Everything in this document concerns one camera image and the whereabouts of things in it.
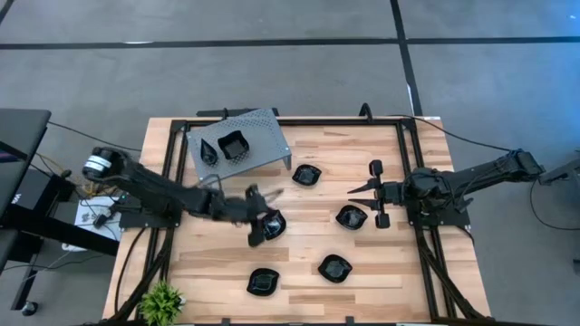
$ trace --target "table leg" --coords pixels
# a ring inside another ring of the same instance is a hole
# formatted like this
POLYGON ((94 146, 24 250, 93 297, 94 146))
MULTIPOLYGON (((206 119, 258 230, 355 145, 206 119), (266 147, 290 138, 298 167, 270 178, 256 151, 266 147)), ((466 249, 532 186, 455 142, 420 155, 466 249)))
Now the table leg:
POLYGON ((284 165, 286 166, 286 169, 289 171, 292 169, 292 155, 288 155, 285 158, 282 158, 282 160, 284 161, 284 165))
POLYGON ((33 235, 75 245, 103 254, 116 255, 119 243, 57 219, 39 216, 30 209, 11 204, 2 221, 2 227, 15 228, 33 235))
POLYGON ((43 246, 43 239, 38 235, 31 235, 18 232, 16 243, 8 254, 8 260, 29 263, 35 254, 40 252, 43 246))
POLYGON ((18 292, 16 292, 16 296, 12 302, 12 307, 10 307, 10 310, 19 311, 24 308, 24 305, 28 301, 28 293, 30 293, 30 290, 33 288, 34 279, 36 279, 37 273, 38 270, 35 266, 30 265, 26 268, 24 279, 20 282, 18 292))

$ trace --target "black object on table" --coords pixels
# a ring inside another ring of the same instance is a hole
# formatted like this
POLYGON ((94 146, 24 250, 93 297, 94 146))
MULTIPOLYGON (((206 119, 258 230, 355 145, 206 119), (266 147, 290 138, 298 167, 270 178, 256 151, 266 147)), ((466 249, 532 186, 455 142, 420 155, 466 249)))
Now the black object on table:
POLYGON ((207 165, 214 165, 218 162, 218 153, 205 140, 201 139, 201 160, 207 165))
POLYGON ((302 186, 313 186, 318 182, 318 178, 323 173, 320 168, 313 167, 308 164, 303 164, 296 168, 296 172, 292 179, 302 186))
POLYGON ((271 210, 262 218, 262 228, 266 240, 276 239, 286 230, 286 220, 279 210, 271 210))
MULTIPOLYGON (((39 253, 43 237, 110 255, 116 255, 119 247, 114 240, 48 216, 54 201, 68 199, 74 190, 73 184, 59 176, 49 178, 28 169, 50 116, 48 110, 0 109, 0 271, 8 260, 29 264, 39 253), (45 182, 38 186, 43 189, 40 194, 20 192, 34 189, 38 176, 45 182), (37 197, 37 202, 30 203, 28 196, 37 197)), ((26 297, 37 272, 34 266, 28 267, 12 310, 30 313, 26 307, 33 302, 26 297)))
POLYGON ((318 266, 318 273, 332 283, 344 282, 352 270, 353 266, 337 254, 327 255, 323 263, 318 266))
POLYGON ((236 130, 217 140, 226 159, 239 158, 250 150, 250 145, 242 135, 242 131, 236 130))
POLYGON ((268 296, 276 290, 280 274, 269 268, 258 268, 250 275, 247 291, 257 296, 268 296))
POLYGON ((347 205, 336 216, 336 221, 349 230, 358 230, 363 227, 368 216, 359 207, 347 205))

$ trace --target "black cable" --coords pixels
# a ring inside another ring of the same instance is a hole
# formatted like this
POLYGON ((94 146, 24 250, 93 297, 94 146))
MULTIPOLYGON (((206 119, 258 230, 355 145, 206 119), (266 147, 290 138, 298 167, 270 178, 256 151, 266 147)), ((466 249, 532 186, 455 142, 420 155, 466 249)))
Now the black cable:
POLYGON ((90 205, 89 204, 86 204, 86 205, 83 205, 82 204, 82 201, 79 202, 79 205, 80 206, 83 206, 83 207, 90 207, 90 206, 93 206, 93 207, 107 207, 107 208, 110 208, 111 207, 111 205, 99 205, 99 204, 90 204, 90 205))
MULTIPOLYGON (((105 222, 103 223, 104 225, 115 225, 118 224, 119 221, 110 221, 110 222, 105 222)), ((90 225, 94 225, 93 223, 86 223, 86 224, 81 224, 81 225, 74 225, 74 226, 90 226, 90 225)))
POLYGON ((61 267, 64 267, 64 266, 70 265, 70 264, 82 264, 84 262, 90 261, 91 259, 99 258, 99 257, 103 257, 103 256, 104 256, 104 254, 98 254, 98 255, 95 255, 95 256, 91 256, 91 257, 82 259, 80 261, 68 262, 68 263, 60 264, 60 265, 54 266, 54 267, 41 266, 41 265, 37 265, 37 264, 23 264, 23 265, 17 265, 17 266, 12 266, 12 267, 5 268, 4 270, 2 270, 2 272, 5 272, 7 270, 11 270, 13 268, 21 268, 21 267, 28 267, 28 266, 38 267, 38 268, 42 268, 42 269, 45 269, 45 270, 55 270, 55 269, 59 269, 61 267))
POLYGON ((114 232, 112 232, 111 228, 110 228, 110 227, 108 227, 106 223, 105 223, 105 224, 103 224, 102 226, 106 227, 106 228, 107 228, 107 230, 109 230, 109 231, 111 232, 111 234, 112 234, 112 237, 114 237, 114 238, 115 238, 115 241, 119 242, 119 239, 117 239, 117 235, 116 235, 114 232))
POLYGON ((465 227, 463 227, 463 226, 456 225, 456 227, 457 227, 459 230, 463 231, 463 233, 464 233, 464 234, 466 234, 466 235, 469 237, 469 239, 471 239, 471 242, 472 242, 473 244, 475 244, 475 239, 473 238, 473 235, 471 234, 471 232, 470 232, 470 231, 468 231, 468 230, 467 230, 465 227))
POLYGON ((119 204, 118 200, 115 200, 115 198, 113 198, 111 195, 107 195, 107 197, 109 197, 112 200, 112 203, 115 204, 119 204))
POLYGON ((560 226, 554 226, 554 225, 550 225, 544 221, 542 221, 542 219, 537 215, 536 212, 536 208, 534 207, 534 200, 533 200, 533 192, 534 192, 534 186, 536 185, 537 179, 534 180, 534 182, 532 183, 532 186, 529 188, 529 205, 530 207, 532 207, 532 213, 534 213, 534 216, 536 217, 536 219, 543 225, 549 227, 549 228, 553 228, 555 230, 560 230, 560 231, 580 231, 580 227, 560 227, 560 226))
POLYGON ((51 167, 48 164, 46 164, 46 161, 44 160, 44 158, 42 156, 38 155, 38 158, 43 162, 44 166, 46 168, 48 168, 49 171, 51 171, 52 174, 56 175, 56 173, 54 173, 54 170, 52 170, 51 167))
POLYGON ((450 135, 451 137, 455 137, 456 139, 460 139, 460 140, 463 140, 463 141, 467 141, 468 143, 471 143, 471 144, 474 144, 474 145, 480 145, 480 146, 487 147, 487 148, 490 148, 490 149, 499 149, 499 150, 504 150, 504 151, 511 151, 512 150, 512 149, 502 148, 500 146, 489 145, 489 144, 485 144, 485 143, 478 142, 478 141, 475 141, 475 140, 470 140, 470 139, 463 138, 463 137, 458 136, 458 135, 456 135, 456 134, 454 134, 454 133, 452 133, 450 131, 446 131, 445 129, 443 129, 442 127, 439 127, 438 125, 436 125, 434 123, 428 122, 427 120, 424 120, 424 119, 421 119, 421 118, 417 118, 417 117, 413 117, 413 116, 409 116, 409 115, 405 115, 405 114, 391 114, 390 116, 392 116, 392 117, 407 117, 407 118, 411 118, 411 119, 414 119, 414 120, 418 120, 418 121, 425 122, 425 123, 431 125, 432 127, 436 128, 436 129, 439 129, 439 130, 443 131, 444 133, 450 135))
POLYGON ((87 201, 87 198, 83 197, 81 195, 81 193, 79 192, 79 190, 77 190, 76 188, 74 189, 74 192, 79 197, 79 203, 82 204, 82 201, 84 200, 84 202, 87 204, 85 207, 89 207, 89 209, 91 209, 91 212, 94 214, 95 218, 99 217, 99 215, 97 213, 95 213, 94 209, 92 209, 92 205, 89 204, 89 202, 87 201))
POLYGON ((34 165, 32 162, 30 163, 30 166, 31 166, 31 167, 33 167, 33 168, 35 168, 36 170, 38 170, 38 172, 40 172, 40 173, 44 174, 44 175, 45 175, 45 176, 47 176, 48 178, 51 178, 51 176, 50 176, 48 173, 46 173, 46 171, 44 171, 44 170, 42 170, 42 169, 39 169, 39 168, 38 168, 36 165, 34 165))
POLYGON ((133 242, 129 246, 129 252, 127 252, 127 256, 125 257, 125 261, 123 262, 123 266, 121 268, 121 272, 119 273, 119 280, 117 281, 117 290, 115 291, 115 313, 119 312, 119 291, 121 290, 121 280, 123 279, 123 274, 125 273, 125 268, 127 268, 127 262, 129 261, 129 257, 131 256, 131 252, 137 244, 137 241, 141 237, 141 235, 145 232, 145 228, 143 227, 133 239, 133 242))
POLYGON ((94 140, 100 141, 101 143, 104 143, 104 144, 107 144, 107 145, 111 145, 111 146, 114 146, 114 147, 119 148, 119 149, 127 149, 127 150, 133 150, 133 151, 141 152, 140 149, 132 149, 132 148, 124 147, 124 146, 121 146, 121 145, 113 144, 113 143, 111 143, 109 141, 102 140, 102 139, 98 139, 98 138, 96 138, 94 136, 91 136, 91 135, 87 135, 84 132, 81 132, 81 131, 79 131, 77 129, 73 129, 73 128, 70 128, 70 127, 63 126, 62 124, 58 124, 58 123, 55 123, 55 122, 52 122, 52 121, 48 121, 48 124, 52 124, 53 126, 60 127, 60 128, 63 128, 63 129, 67 129, 67 130, 72 131, 72 132, 76 132, 79 135, 83 135, 86 138, 94 139, 94 140))
POLYGON ((127 301, 119 308, 118 312, 115 312, 115 314, 110 317, 110 320, 126 321, 129 318, 133 309, 135 309, 139 304, 142 295, 147 291, 151 280, 155 277, 161 265, 164 264, 165 260, 169 257, 168 252, 170 252, 170 247, 170 241, 166 237, 151 267, 143 275, 139 284, 137 284, 135 290, 129 296, 129 299, 127 299, 127 301))

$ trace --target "gray carpet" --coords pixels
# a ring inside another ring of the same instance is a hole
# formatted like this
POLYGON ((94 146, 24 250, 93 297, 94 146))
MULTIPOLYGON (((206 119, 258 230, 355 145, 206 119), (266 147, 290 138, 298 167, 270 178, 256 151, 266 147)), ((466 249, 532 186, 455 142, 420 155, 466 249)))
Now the gray carpet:
MULTIPOLYGON (((580 35, 580 4, 572 0, 399 2, 407 37, 580 35)), ((396 36, 389 1, 15 0, 0 24, 0 43, 361 36, 396 36)), ((441 116, 467 138, 531 150, 554 168, 580 148, 579 47, 411 45, 410 52, 425 115, 441 116)), ((48 109, 55 122, 130 147, 142 144, 149 117, 224 107, 353 115, 364 101, 375 115, 411 113, 398 45, 0 51, 0 107, 48 109)), ((501 155, 448 142, 456 169, 501 155)), ((51 127, 39 152, 78 171, 96 144, 51 127)), ((489 305, 502 320, 576 325, 580 276, 572 259, 580 257, 580 234, 540 225, 528 190, 489 188, 469 207, 489 305)), ((534 199, 546 221, 580 226, 577 196, 559 183, 537 187, 534 199)), ((47 242, 38 263, 61 256, 59 247, 47 242)), ((3 324, 99 320, 112 265, 101 257, 40 273, 30 299, 42 309, 27 318, 8 311, 24 271, 3 273, 3 324)))

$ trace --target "wooden plank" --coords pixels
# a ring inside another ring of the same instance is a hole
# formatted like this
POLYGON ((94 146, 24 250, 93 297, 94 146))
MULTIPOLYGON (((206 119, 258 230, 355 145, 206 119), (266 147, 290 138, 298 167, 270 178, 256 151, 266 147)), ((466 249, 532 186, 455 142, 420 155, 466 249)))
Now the wooden plank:
MULTIPOLYGON (((438 120, 432 122, 441 125, 438 120)), ((141 163, 158 173, 163 166, 169 125, 170 119, 150 120, 141 154, 141 163)), ((445 135, 419 122, 418 131, 426 165, 452 169, 445 135)), ((294 168, 315 165, 323 171, 321 181, 314 187, 300 187, 290 178, 294 171, 287 171, 282 162, 224 180, 229 196, 243 195, 251 183, 258 184, 262 193, 284 190, 271 205, 286 218, 286 231, 258 248, 247 246, 246 225, 235 227, 184 214, 175 233, 169 269, 169 281, 188 299, 178 322, 220 322, 224 317, 233 322, 343 322, 346 315, 360 322, 428 321, 419 256, 405 210, 386 206, 391 228, 385 230, 374 226, 374 213, 365 207, 362 209, 369 219, 360 230, 346 230, 334 219, 348 204, 348 198, 372 197, 372 192, 346 194, 369 178, 368 163, 372 159, 382 160, 383 180, 402 180, 395 129, 310 126, 283 127, 283 132, 293 152, 294 168), (318 274, 317 267, 328 254, 339 254, 353 265, 344 283, 330 283, 318 274), (267 298, 246 292, 249 275, 260 267, 281 274, 278 289, 267 298)), ((406 140, 412 157, 409 135, 406 140)), ((171 176, 176 173, 178 153, 179 146, 171 176)), ((195 167, 187 155, 184 184, 196 182, 195 167)), ((450 277, 477 309, 489 314, 472 243, 454 227, 442 227, 440 231, 450 277)), ((136 233, 131 230, 122 235, 103 317, 113 314, 119 272, 136 233)), ((121 303, 141 277, 148 241, 146 231, 121 282, 121 303)), ((439 286, 436 293, 443 307, 439 286)))

